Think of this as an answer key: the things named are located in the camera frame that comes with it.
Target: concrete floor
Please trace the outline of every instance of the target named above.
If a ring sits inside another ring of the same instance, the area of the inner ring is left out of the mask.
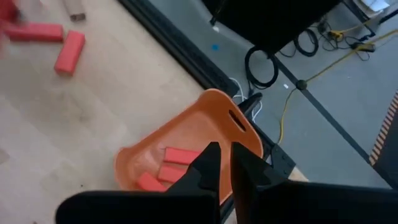
[[[208,23],[210,14],[200,0],[150,2],[225,74],[237,79],[247,94],[243,62],[246,52],[252,47],[248,41],[222,24],[216,24],[218,31],[213,30]],[[328,14],[328,19],[336,30],[359,24],[358,19],[342,4]],[[377,34],[396,29],[397,24],[398,16],[384,23]],[[366,33],[366,29],[360,29],[357,33],[348,35],[361,37],[361,34]],[[300,43],[305,47],[310,42],[303,35]],[[292,49],[290,43],[283,52],[290,54]],[[299,53],[294,58],[285,58],[280,54],[277,57],[298,79],[306,79],[348,51],[327,52],[320,48],[312,58]],[[371,54],[369,61],[363,62],[354,55],[309,84],[308,89],[314,97],[368,153],[373,148],[389,103],[397,90],[398,76],[394,69],[394,52],[397,51],[398,40],[392,39],[388,45]],[[262,77],[264,81],[269,80],[273,74],[270,61],[260,52],[252,56],[250,66],[253,74],[257,74],[260,80]],[[280,73],[275,85],[261,91],[264,95],[264,107],[256,118],[256,123],[274,141],[279,137],[279,119],[292,87],[293,84]],[[285,115],[284,140],[281,146],[312,182],[389,188],[299,91],[292,96]]]

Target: orange bin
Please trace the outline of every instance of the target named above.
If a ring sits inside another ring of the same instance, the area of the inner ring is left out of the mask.
[[[123,190],[141,190],[136,180],[144,172],[157,177],[164,164],[166,147],[203,151],[212,141],[221,146],[220,203],[223,203],[232,193],[231,143],[240,142],[259,157],[263,150],[259,136],[239,108],[227,94],[216,89],[204,91],[184,112],[135,146],[122,148],[114,163],[116,180]]]

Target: white cable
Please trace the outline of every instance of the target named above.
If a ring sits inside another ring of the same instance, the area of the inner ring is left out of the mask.
[[[229,78],[229,79],[232,80],[232,81],[234,81],[234,82],[238,85],[239,91],[241,92],[241,94],[234,95],[233,98],[235,98],[235,97],[240,97],[241,100],[242,100],[242,102],[245,101],[245,100],[247,99],[247,97],[245,97],[245,96],[243,95],[243,89],[242,89],[241,84],[240,84],[236,79],[234,79],[234,78]],[[257,115],[260,113],[260,111],[262,110],[262,103],[261,103],[261,101],[260,101],[260,108],[259,108],[256,112],[254,112],[254,110],[256,109],[256,107],[257,107],[257,105],[256,105],[256,106],[253,108],[253,110],[251,111],[251,118],[252,118],[252,121],[253,121],[254,123],[256,123],[256,117],[257,117]]]

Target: blue mark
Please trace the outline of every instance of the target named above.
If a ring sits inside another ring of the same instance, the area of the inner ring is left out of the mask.
[[[211,46],[211,49],[213,49],[214,51],[217,51],[220,47],[218,46],[218,44],[213,44]]]

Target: wooden floor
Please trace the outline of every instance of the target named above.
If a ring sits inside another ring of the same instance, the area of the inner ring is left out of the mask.
[[[0,223],[53,223],[66,197],[118,189],[113,158],[203,89],[114,0],[83,0],[69,21],[61,1],[21,0],[24,17],[86,34],[73,78],[53,70],[61,44],[10,43],[0,59]]]

